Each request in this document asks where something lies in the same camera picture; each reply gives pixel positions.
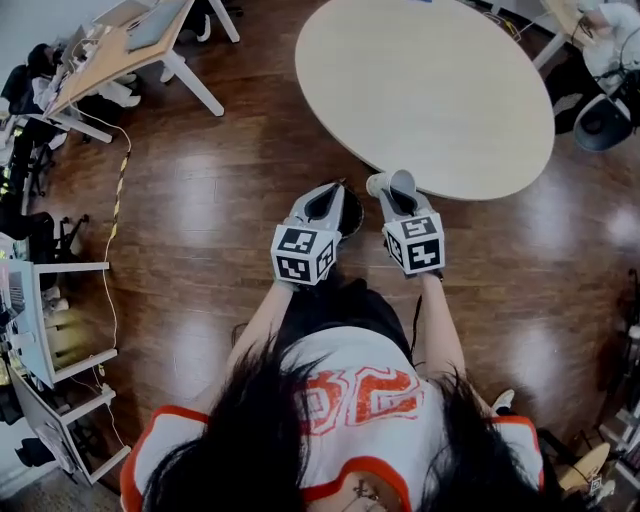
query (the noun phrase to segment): round table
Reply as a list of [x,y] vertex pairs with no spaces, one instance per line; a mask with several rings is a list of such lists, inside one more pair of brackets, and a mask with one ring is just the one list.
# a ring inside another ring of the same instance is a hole
[[543,171],[554,120],[524,51],[456,0],[330,0],[296,45],[302,92],[325,128],[378,171],[484,200]]

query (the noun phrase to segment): orange trim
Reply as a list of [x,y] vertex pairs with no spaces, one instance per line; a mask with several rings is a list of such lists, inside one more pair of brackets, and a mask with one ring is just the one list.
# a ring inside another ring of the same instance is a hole
[[303,489],[302,495],[304,496],[305,501],[316,501],[326,498],[327,496],[334,495],[344,485],[344,479],[347,475],[357,471],[367,471],[382,478],[391,487],[393,487],[393,490],[396,491],[398,496],[400,496],[400,500],[402,501],[402,510],[404,512],[411,512],[409,489],[406,482],[395,469],[377,457],[355,457],[353,459],[349,459],[344,466],[342,466],[338,477],[332,482]]
[[[533,446],[540,457],[542,457],[542,453],[540,453],[540,445],[538,445],[538,433],[536,432],[536,427],[531,423],[529,418],[525,418],[524,416],[493,416],[491,421],[493,423],[506,423],[529,427],[531,430],[531,437],[533,438]],[[540,474],[538,475],[538,488],[540,491],[544,490],[544,468],[540,470]]]
[[122,498],[122,506],[126,512],[138,512],[142,510],[142,495],[140,494],[140,490],[136,486],[136,481],[134,478],[134,472],[136,467],[136,461],[138,460],[138,453],[140,452],[140,448],[149,437],[153,428],[156,424],[156,419],[162,415],[173,415],[180,416],[182,418],[187,418],[194,421],[200,421],[202,423],[207,423],[209,417],[206,414],[203,414],[198,411],[192,411],[191,409],[185,409],[184,407],[178,407],[177,405],[165,405],[157,409],[153,416],[151,417],[151,421],[145,428],[144,432],[140,436],[140,439],[136,442],[136,445],[133,447],[133,451],[127,457],[127,460],[124,462],[124,466],[122,467],[122,471],[120,472],[120,492]]

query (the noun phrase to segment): black shorts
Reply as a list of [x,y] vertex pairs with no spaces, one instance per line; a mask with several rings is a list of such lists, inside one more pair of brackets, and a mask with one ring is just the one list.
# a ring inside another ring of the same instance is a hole
[[343,284],[337,273],[312,289],[293,294],[278,343],[293,343],[304,336],[334,327],[360,327],[382,334],[395,343],[411,363],[411,349],[398,315],[364,279]]

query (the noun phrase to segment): hardwood floor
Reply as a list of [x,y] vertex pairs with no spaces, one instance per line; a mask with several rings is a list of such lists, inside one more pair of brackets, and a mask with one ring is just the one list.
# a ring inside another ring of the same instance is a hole
[[[133,151],[108,274],[120,354],[106,364],[106,381],[118,392],[113,411],[126,442],[154,408],[186,405],[219,382],[231,329],[272,281],[276,224],[326,179],[346,177],[367,211],[340,266],[383,293],[410,336],[419,290],[382,246],[367,170],[322,128],[296,81],[296,37],[322,3],[245,0],[239,44],[216,27],[209,43],[178,49],[225,106],[222,118],[178,79],[161,85],[159,67],[142,72],[143,102],[121,122]],[[544,42],[535,32],[523,39],[531,55]],[[84,145],[72,134],[36,204],[57,218],[91,216],[80,235],[87,260],[104,256],[125,151],[122,136]],[[479,392],[490,402],[513,387],[516,409],[559,437],[588,426],[601,404],[598,354],[640,254],[638,151],[635,138],[597,155],[559,137],[547,169],[518,194],[431,198],[446,228],[445,288]],[[101,277],[71,284],[73,309],[60,321],[77,329],[85,352],[107,348]]]

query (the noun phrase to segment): laptop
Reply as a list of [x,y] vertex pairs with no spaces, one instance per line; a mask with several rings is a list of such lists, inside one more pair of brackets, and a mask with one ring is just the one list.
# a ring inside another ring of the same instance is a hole
[[93,20],[94,25],[121,27],[129,21],[149,11],[149,6],[136,0],[123,0],[115,7]]
[[156,44],[176,19],[187,0],[168,0],[157,5],[148,16],[128,30],[125,50],[130,52]]
[[82,25],[80,25],[75,34],[73,34],[69,41],[67,41],[67,46],[60,57],[60,62],[67,71],[71,73],[73,72],[73,57],[80,57],[83,54],[84,50],[82,49],[80,42],[86,38],[87,34],[84,31],[84,28],[82,28]]

